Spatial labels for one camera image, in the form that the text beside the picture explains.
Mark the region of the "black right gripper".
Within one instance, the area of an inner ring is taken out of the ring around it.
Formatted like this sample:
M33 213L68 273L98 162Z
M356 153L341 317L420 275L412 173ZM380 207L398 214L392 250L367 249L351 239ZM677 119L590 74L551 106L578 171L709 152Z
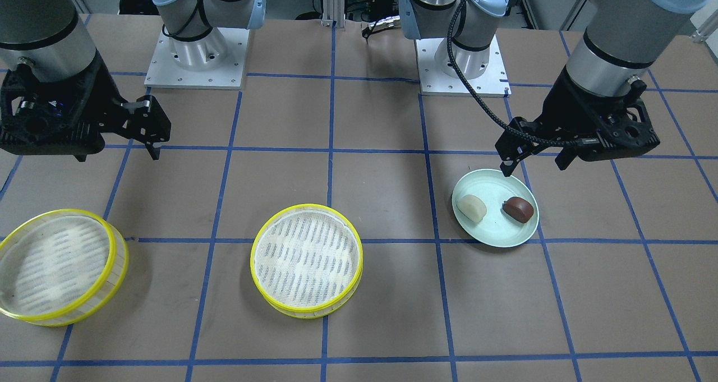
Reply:
M141 142L158 160L172 124L159 101L144 95L126 103L99 52L84 70L41 81L33 60L20 57L2 83L1 147L15 155L87 155L105 147L112 132Z

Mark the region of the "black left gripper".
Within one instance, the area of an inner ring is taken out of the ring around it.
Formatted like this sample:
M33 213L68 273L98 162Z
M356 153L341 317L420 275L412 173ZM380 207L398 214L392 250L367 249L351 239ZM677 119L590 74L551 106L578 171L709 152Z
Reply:
M623 96L594 95L580 88L564 68L535 121L513 118L495 143L500 171L510 177L520 162L561 142L556 163L564 170L575 158L585 162L647 154L661 144L641 95L647 85L630 80Z

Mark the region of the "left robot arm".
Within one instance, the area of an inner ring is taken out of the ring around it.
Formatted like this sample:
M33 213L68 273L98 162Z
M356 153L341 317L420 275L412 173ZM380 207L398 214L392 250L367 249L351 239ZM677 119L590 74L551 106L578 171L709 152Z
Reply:
M440 39L439 62L503 128L496 142L509 177L521 160L559 148L556 165L638 157L660 144L641 95L643 74L708 0L589 0L596 12L533 121L504 123L471 88L509 0L398 0L406 38Z

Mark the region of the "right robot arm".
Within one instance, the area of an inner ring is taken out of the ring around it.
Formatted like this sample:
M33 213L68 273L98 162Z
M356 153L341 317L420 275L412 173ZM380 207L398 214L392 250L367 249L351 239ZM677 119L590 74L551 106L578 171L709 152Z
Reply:
M162 17L150 86L240 86L244 39L262 27L266 0L152 0ZM72 0L2 0L2 150L73 155L84 162L112 132L143 144L151 158L171 137L157 99L129 102Z

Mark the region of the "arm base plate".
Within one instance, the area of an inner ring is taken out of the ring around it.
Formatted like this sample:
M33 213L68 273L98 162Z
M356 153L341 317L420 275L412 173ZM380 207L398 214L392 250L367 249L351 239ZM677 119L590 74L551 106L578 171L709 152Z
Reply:
M470 96L449 60L445 39L415 40L415 48L421 95ZM512 94L496 35L490 46L479 52L469 52L457 45L452 50L459 70L478 96L507 98Z
M194 42L160 34L144 83L151 88L241 90L252 33L215 27L204 39Z

